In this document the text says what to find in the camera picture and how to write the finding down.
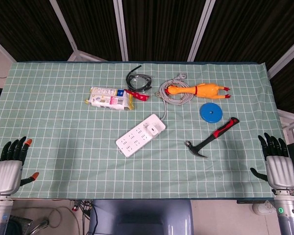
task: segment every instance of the table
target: table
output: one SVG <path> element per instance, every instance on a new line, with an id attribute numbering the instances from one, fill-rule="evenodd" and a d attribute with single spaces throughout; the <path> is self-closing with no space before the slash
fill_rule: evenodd
<path id="1" fill-rule="evenodd" d="M 0 153 L 10 140 L 33 139 L 23 177 L 39 178 L 15 197 L 31 198 L 266 198 L 266 182 L 249 171 L 265 173 L 258 135 L 282 137 L 282 129 L 264 64 L 153 64 L 140 73 L 154 79 L 147 102 L 134 111 L 91 107 L 84 103 L 91 86 L 126 88 L 125 77 L 137 63 L 14 63 L 0 98 Z M 182 106 L 168 105 L 166 130 L 130 158 L 116 139 L 151 114 L 163 115 L 159 86 L 186 72 L 186 83 L 230 87 L 230 99 L 214 100 L 222 120 L 199 117 L 208 99 L 194 97 Z M 237 117 L 240 123 L 192 155 L 185 140 L 199 143 Z"/>

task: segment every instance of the white power cord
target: white power cord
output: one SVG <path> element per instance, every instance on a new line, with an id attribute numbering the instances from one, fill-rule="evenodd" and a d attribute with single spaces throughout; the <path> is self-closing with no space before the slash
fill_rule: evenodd
<path id="1" fill-rule="evenodd" d="M 184 95 L 180 99 L 173 99 L 166 93 L 166 88 L 168 88 L 171 85 L 177 85 L 179 87 L 190 87 L 185 82 L 181 81 L 183 79 L 186 79 L 186 74 L 180 73 L 174 79 L 163 83 L 159 88 L 159 92 L 156 93 L 156 96 L 161 98 L 165 105 L 165 113 L 163 114 L 162 118 L 160 118 L 161 120 L 164 120 L 164 118 L 167 116 L 167 103 L 173 105 L 182 105 L 189 102 L 194 97 L 194 95 L 191 93 L 184 93 Z"/>

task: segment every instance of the power strip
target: power strip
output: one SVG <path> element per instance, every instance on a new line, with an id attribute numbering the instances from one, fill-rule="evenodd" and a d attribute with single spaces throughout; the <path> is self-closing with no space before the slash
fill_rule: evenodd
<path id="1" fill-rule="evenodd" d="M 166 126 L 156 114 L 153 114 L 119 138 L 116 143 L 120 151 L 129 157 L 156 138 L 164 129 Z"/>

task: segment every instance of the cable on floor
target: cable on floor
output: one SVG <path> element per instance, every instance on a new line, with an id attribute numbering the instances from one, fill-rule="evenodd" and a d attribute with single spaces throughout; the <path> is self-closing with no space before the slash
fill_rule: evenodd
<path id="1" fill-rule="evenodd" d="M 185 82 L 181 81 L 183 79 L 186 79 L 186 74 L 180 73 L 174 79 L 164 82 L 160 86 L 159 92 L 156 93 L 156 96 L 162 99 L 164 106 L 165 106 L 165 112 L 164 112 L 162 118 L 160 118 L 161 120 L 164 120 L 165 117 L 167 116 L 167 110 L 168 110 L 167 103 L 173 104 L 173 105 L 182 105 L 182 104 L 189 102 L 194 97 L 194 95 L 191 93 L 184 93 L 184 95 L 180 99 L 173 99 L 166 93 L 166 88 L 168 88 L 171 85 L 175 85 L 178 87 L 190 87 Z"/>
<path id="2" fill-rule="evenodd" d="M 126 83 L 127 83 L 128 89 L 132 92 L 144 92 L 151 88 L 151 76 L 145 75 L 145 74 L 132 74 L 135 70 L 139 69 L 140 67 L 141 65 L 137 66 L 136 68 L 131 70 L 126 76 Z M 144 79 L 147 83 L 143 87 L 134 88 L 131 84 L 131 81 L 133 79 Z"/>
<path id="3" fill-rule="evenodd" d="M 19 208 L 12 208 L 13 211 L 16 211 L 16 210 L 28 210 L 28 209 L 41 209 L 41 210 L 52 210 L 49 215 L 48 215 L 48 220 L 50 221 L 50 216 L 52 215 L 53 212 L 57 211 L 60 215 L 60 222 L 58 225 L 56 226 L 52 226 L 51 224 L 49 224 L 49 227 L 55 229 L 55 228 L 58 228 L 62 222 L 62 213 L 58 210 L 59 208 L 65 208 L 67 209 L 74 217 L 74 219 L 76 220 L 76 223 L 77 223 L 77 228 L 78 228 L 78 235 L 80 235 L 80 229 L 79 229 L 79 223 L 78 223 L 78 219 L 76 218 L 76 216 L 74 215 L 74 213 L 67 207 L 56 207 L 56 208 L 53 208 L 53 207 L 19 207 Z"/>
<path id="4" fill-rule="evenodd" d="M 82 215 L 82 223 L 83 223 L 83 235 L 85 234 L 85 213 L 83 212 Z"/>
<path id="5" fill-rule="evenodd" d="M 91 205 L 92 205 L 92 207 L 93 207 L 93 209 L 94 209 L 94 212 L 95 212 L 95 215 L 96 215 L 96 224 L 95 224 L 95 226 L 94 226 L 94 230 L 93 230 L 93 232 L 92 232 L 92 233 L 91 233 L 91 232 L 88 232 L 87 234 L 94 235 L 95 232 L 96 232 L 97 225 L 98 225 L 98 215 L 97 215 L 97 211 L 96 211 L 95 205 L 94 205 L 93 203 L 91 203 Z"/>

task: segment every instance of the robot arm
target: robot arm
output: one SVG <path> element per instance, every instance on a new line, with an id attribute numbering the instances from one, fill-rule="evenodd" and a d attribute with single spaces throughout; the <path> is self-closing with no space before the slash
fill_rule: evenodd
<path id="1" fill-rule="evenodd" d="M 13 206 L 11 195 L 16 193 L 20 186 L 36 180 L 39 175 L 36 172 L 31 177 L 21 180 L 27 150 L 32 142 L 31 139 L 26 142 L 25 140 L 26 137 L 23 137 L 12 144 L 8 142 L 3 147 L 0 157 L 0 235 L 5 234 L 11 214 Z"/>
<path id="2" fill-rule="evenodd" d="M 279 141 L 265 133 L 266 140 L 261 142 L 266 161 L 267 175 L 251 172 L 259 179 L 265 180 L 273 188 L 274 205 L 278 215 L 281 235 L 294 235 L 294 169 L 287 147 L 282 139 Z"/>

